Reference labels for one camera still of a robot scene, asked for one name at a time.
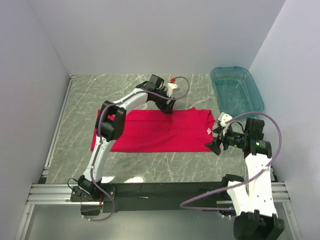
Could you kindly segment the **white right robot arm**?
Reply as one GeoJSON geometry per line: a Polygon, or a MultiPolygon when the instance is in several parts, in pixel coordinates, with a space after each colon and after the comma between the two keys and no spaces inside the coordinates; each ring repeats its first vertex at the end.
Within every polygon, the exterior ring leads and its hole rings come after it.
{"type": "Polygon", "coordinates": [[[218,117],[217,134],[205,146],[219,155],[228,147],[243,151],[248,177],[253,179],[244,185],[240,176],[227,174],[219,187],[222,198],[232,200],[236,217],[233,222],[233,235],[237,240],[276,240],[285,229],[285,223],[278,217],[275,208],[271,167],[271,143],[265,141],[263,120],[248,118],[242,133],[232,129],[229,114],[218,117]]]}

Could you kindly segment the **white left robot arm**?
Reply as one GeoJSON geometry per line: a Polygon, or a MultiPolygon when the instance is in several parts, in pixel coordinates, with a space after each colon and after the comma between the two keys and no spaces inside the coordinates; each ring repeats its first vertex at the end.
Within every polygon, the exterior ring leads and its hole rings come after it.
{"type": "Polygon", "coordinates": [[[148,81],[137,85],[123,98],[114,102],[106,100],[102,104],[95,124],[92,155],[86,170],[77,180],[78,188],[74,188],[72,197],[82,197],[86,202],[93,202],[103,196],[97,186],[101,184],[103,167],[111,148],[124,133],[126,117],[133,109],[152,101],[162,113],[173,113],[176,102],[173,93],[179,87],[174,81],[163,84],[164,80],[153,74],[148,81]]]}

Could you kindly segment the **teal plastic basin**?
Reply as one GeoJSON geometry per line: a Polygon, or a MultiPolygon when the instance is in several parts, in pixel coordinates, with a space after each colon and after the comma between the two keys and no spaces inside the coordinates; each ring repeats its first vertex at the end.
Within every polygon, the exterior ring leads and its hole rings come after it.
{"type": "Polygon", "coordinates": [[[210,73],[219,110],[236,117],[263,112],[264,102],[250,72],[240,66],[216,67],[210,73]]]}

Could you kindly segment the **red t shirt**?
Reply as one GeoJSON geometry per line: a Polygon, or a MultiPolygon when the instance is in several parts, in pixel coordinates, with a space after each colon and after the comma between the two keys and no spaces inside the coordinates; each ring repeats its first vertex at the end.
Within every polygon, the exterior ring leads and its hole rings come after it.
{"type": "Polygon", "coordinates": [[[111,148],[120,153],[207,152],[213,139],[214,116],[209,109],[190,108],[164,114],[134,109],[125,118],[124,131],[111,148]]]}

